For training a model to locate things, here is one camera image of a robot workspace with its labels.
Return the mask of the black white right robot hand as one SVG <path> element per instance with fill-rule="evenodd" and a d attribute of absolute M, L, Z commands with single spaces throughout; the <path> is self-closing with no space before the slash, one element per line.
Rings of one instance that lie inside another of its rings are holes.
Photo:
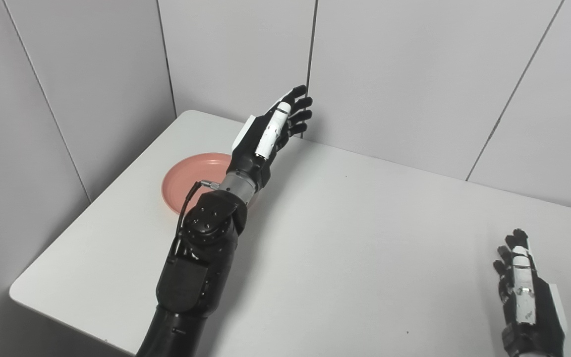
<path fill-rule="evenodd" d="M 510 357 L 563 357 L 567 331 L 557 285 L 539 276 L 528 235 L 514 229 L 493 262 L 505 317 L 503 348 Z"/>

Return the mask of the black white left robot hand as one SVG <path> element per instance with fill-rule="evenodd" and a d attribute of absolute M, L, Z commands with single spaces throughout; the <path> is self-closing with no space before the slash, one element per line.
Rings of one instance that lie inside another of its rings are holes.
<path fill-rule="evenodd" d="M 248 118 L 233 143 L 227 174 L 249 179 L 254 192 L 267 185 L 277 152 L 293 135 L 308 129 L 306 121 L 313 115 L 309 109 L 313 99 L 306 95 L 307 91 L 305 84 L 294 87 L 263 115 Z"/>

